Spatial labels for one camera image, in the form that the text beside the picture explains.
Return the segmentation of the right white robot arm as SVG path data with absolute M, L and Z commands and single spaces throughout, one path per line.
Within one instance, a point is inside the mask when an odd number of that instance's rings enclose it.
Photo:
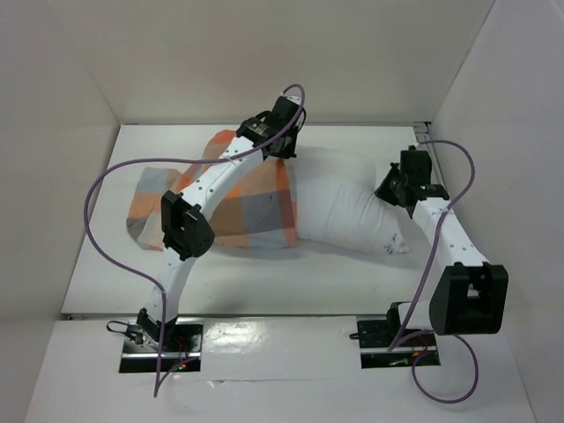
M 413 338 L 415 325 L 411 317 L 435 263 L 442 274 L 428 305 L 434 333 L 493 335 L 501 329 L 508 272 L 479 251 L 454 211 L 475 181 L 475 164 L 461 145 L 446 140 L 442 143 L 456 147 L 468 160 L 470 179 L 459 194 L 452 197 L 441 184 L 431 183 L 431 157 L 414 145 L 400 152 L 399 161 L 390 164 L 388 174 L 375 191 L 375 196 L 385 203 L 403 208 L 431 245 L 406 315 L 397 315 L 384 325 L 391 346 L 405 345 Z

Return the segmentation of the white pillow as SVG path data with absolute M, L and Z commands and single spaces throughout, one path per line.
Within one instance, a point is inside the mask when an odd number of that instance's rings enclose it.
M 389 168 L 359 153 L 300 148 L 287 161 L 296 236 L 378 256 L 409 252 L 397 214 L 375 195 Z

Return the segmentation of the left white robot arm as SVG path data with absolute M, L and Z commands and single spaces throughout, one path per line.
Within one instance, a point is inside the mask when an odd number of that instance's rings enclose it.
M 162 196 L 162 262 L 157 285 L 137 315 L 142 339 L 155 352 L 165 351 L 174 341 L 180 298 L 190 271 L 215 241 L 212 214 L 229 191 L 268 158 L 295 156 L 304 112 L 303 94 L 281 93 L 272 110 L 241 123 L 218 164 L 207 167 L 186 188 Z

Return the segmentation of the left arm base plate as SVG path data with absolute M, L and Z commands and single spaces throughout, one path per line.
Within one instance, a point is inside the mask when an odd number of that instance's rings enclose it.
M 201 370 L 203 324 L 184 321 L 163 347 L 161 371 L 173 369 L 178 373 Z M 109 321 L 107 331 L 124 337 L 120 360 L 120 374 L 153 373 L 157 365 L 157 346 L 146 338 L 132 322 Z

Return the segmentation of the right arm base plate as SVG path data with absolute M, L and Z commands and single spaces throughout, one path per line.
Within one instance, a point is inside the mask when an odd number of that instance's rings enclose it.
M 399 307 L 403 302 L 393 302 L 385 315 L 367 315 L 357 318 L 356 331 L 349 335 L 360 349 L 360 365 L 369 368 L 440 366 L 441 361 L 433 334 L 419 334 L 388 351 L 401 326 Z

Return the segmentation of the checkered orange grey pillowcase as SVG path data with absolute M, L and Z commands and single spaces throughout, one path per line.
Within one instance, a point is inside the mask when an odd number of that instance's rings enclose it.
M 145 250 L 163 249 L 160 199 L 171 190 L 186 188 L 208 167 L 190 165 L 143 170 L 130 203 L 125 227 Z M 210 224 L 215 243 L 246 249 L 286 249 L 297 244 L 297 199 L 293 173 L 282 160 L 268 158 L 247 174 L 215 209 Z

